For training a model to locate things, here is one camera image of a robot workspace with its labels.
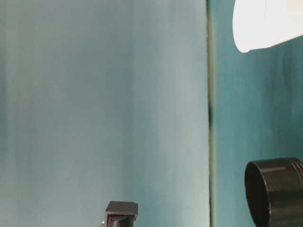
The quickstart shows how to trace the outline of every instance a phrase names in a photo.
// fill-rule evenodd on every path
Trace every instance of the teal wall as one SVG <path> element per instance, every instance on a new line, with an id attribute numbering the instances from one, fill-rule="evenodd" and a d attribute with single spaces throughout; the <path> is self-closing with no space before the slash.
<path id="1" fill-rule="evenodd" d="M 0 0 L 0 226 L 97 227 L 131 200 L 126 0 Z"/>
<path id="2" fill-rule="evenodd" d="M 134 1 L 137 226 L 209 226 L 205 7 Z"/>
<path id="3" fill-rule="evenodd" d="M 0 226 L 208 226 L 205 6 L 0 0 Z"/>
<path id="4" fill-rule="evenodd" d="M 303 38 L 240 53 L 234 0 L 209 1 L 213 226 L 252 227 L 244 192 L 250 160 L 303 158 Z"/>

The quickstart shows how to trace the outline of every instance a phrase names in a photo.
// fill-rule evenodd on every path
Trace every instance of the ridged rim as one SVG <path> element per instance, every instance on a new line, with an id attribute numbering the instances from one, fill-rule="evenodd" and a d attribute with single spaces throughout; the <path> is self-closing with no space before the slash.
<path id="1" fill-rule="evenodd" d="M 290 164 L 294 167 L 294 169 L 296 170 L 298 177 L 300 179 L 301 182 L 301 186 L 303 188 L 303 163 L 297 159 L 296 157 L 288 157 L 285 158 L 287 161 L 290 162 Z"/>

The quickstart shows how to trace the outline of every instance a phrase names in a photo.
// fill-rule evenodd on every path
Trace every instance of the white object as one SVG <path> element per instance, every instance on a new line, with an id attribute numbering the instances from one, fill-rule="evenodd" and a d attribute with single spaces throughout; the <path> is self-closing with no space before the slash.
<path id="1" fill-rule="evenodd" d="M 233 36 L 241 52 L 303 35 L 303 0 L 236 0 Z"/>

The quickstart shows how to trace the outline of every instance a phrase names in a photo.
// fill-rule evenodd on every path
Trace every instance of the gradient background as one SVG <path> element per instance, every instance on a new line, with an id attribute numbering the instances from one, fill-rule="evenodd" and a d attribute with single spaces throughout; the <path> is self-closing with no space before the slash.
<path id="1" fill-rule="evenodd" d="M 204 0 L 0 0 L 0 226 L 209 225 Z"/>

